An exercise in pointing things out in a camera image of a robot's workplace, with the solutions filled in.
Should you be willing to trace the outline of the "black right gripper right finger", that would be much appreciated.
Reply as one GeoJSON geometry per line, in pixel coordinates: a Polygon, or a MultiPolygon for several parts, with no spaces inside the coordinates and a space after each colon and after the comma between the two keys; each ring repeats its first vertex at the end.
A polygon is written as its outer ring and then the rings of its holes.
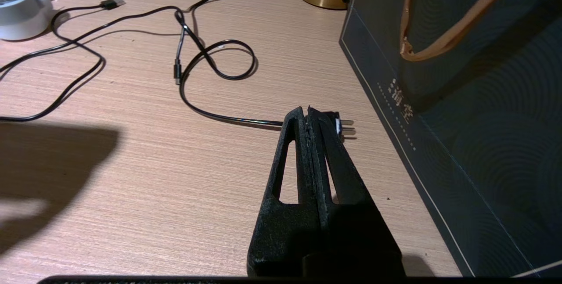
{"type": "Polygon", "coordinates": [[[308,108],[321,245],[311,277],[403,277],[402,254],[328,116],[308,108]]]}

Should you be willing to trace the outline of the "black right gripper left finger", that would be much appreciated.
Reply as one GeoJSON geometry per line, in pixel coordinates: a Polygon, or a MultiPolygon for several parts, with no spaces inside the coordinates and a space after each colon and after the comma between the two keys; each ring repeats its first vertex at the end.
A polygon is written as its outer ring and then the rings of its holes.
{"type": "Polygon", "coordinates": [[[314,146],[313,108],[291,110],[282,123],[259,214],[247,252],[251,277],[301,277],[303,259],[323,244],[319,200],[325,192],[327,168],[314,146]],[[289,145],[295,144],[295,204],[280,200],[289,145]]]}

